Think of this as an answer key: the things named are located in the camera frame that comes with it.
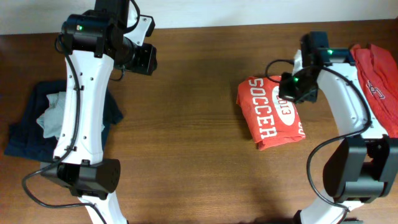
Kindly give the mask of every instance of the dark blue garment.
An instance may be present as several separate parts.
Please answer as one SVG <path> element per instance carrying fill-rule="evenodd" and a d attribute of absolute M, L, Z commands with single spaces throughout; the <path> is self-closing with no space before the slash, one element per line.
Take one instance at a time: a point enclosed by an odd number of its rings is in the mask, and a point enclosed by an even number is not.
<path fill-rule="evenodd" d="M 49 107 L 47 95 L 66 91 L 66 89 L 67 82 L 65 80 L 40 82 L 34 87 L 22 121 L 9 127 L 10 141 L 4 151 L 5 155 L 42 162 L 52 161 L 53 152 L 58 141 L 55 137 L 43 138 L 44 130 L 37 124 L 36 119 Z M 103 114 L 105 128 L 101 135 L 103 149 L 111 124 L 117 124 L 122 119 L 123 115 L 119 111 L 116 101 L 109 90 L 106 90 Z"/>

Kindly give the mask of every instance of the wooden table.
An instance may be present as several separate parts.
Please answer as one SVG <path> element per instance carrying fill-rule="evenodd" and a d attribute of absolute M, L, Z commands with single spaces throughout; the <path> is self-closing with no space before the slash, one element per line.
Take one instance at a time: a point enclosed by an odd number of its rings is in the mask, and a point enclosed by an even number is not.
<path fill-rule="evenodd" d="M 337 135 L 325 96 L 297 109 L 307 138 L 259 152 L 236 105 L 238 84 L 267 62 L 292 58 L 299 39 L 325 30 L 333 47 L 370 42 L 398 59 L 396 21 L 331 22 L 155 30 L 159 67 L 152 77 L 128 73 L 109 89 L 124 114 L 113 126 L 105 157 L 121 162 L 118 197 L 130 223 L 238 223 L 289 218 L 315 198 L 305 173 L 308 153 Z M 0 144 L 18 122 L 33 86 L 65 78 L 53 49 L 56 34 L 0 37 Z M 274 73 L 289 71 L 276 65 Z M 336 144 L 313 161 L 322 188 L 324 163 Z M 21 179 L 39 163 L 0 154 L 1 223 L 90 223 L 84 208 L 51 210 L 31 201 Z M 50 203 L 77 202 L 67 189 L 38 177 L 34 193 Z M 398 186 L 350 213 L 367 223 L 397 223 Z"/>

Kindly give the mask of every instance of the gray cloth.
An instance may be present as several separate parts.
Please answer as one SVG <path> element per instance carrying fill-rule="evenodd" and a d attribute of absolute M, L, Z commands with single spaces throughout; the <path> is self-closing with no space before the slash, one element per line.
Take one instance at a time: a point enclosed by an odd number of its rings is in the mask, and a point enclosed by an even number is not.
<path fill-rule="evenodd" d="M 54 94 L 48 94 L 49 108 L 44 111 L 36 122 L 43 128 L 43 137 L 51 138 L 55 136 L 59 139 L 62 130 L 63 123 L 63 111 L 65 109 L 65 99 L 67 97 L 66 92 L 59 92 Z"/>

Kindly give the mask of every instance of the red garment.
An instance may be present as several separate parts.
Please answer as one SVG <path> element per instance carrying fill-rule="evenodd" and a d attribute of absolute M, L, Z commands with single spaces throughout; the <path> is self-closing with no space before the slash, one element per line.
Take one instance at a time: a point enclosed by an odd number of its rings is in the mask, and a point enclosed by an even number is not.
<path fill-rule="evenodd" d="M 398 138 L 398 69 L 390 52 L 375 45 L 351 54 L 356 61 L 362 91 L 377 120 L 391 138 Z"/>
<path fill-rule="evenodd" d="M 279 84 L 266 78 L 249 77 L 238 87 L 236 103 L 260 150 L 305 139 L 294 104 L 280 99 L 278 94 Z"/>

